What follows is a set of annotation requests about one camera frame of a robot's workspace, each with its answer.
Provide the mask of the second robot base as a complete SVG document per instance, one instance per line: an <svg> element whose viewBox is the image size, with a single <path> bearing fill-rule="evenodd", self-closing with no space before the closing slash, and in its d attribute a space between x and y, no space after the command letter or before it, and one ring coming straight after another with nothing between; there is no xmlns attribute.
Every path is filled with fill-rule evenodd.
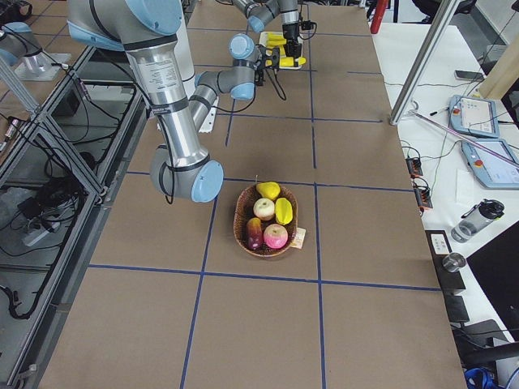
<svg viewBox="0 0 519 389"><path fill-rule="evenodd" d="M26 23L11 22L1 26L1 59L21 80L51 81L71 54L46 52Z"/></svg>

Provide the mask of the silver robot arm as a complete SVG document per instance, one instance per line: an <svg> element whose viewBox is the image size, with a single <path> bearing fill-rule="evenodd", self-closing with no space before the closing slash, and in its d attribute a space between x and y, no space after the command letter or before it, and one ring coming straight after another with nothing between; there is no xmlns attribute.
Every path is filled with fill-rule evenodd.
<svg viewBox="0 0 519 389"><path fill-rule="evenodd" d="M281 17L282 34L286 39L285 56L299 58L302 44L299 42L298 2L296 0L268 0L259 3L253 0L234 0L231 2L246 17L251 29L261 33L277 17Z"/></svg>
<svg viewBox="0 0 519 389"><path fill-rule="evenodd" d="M125 52L136 83L161 127L165 142L156 150L150 175L163 195L206 203L217 197L224 180L198 138L215 99L229 93L249 100L262 53L247 35L229 42L233 67L204 72L187 95L174 53L182 25L178 1L71 1L71 36L86 45Z"/></svg>

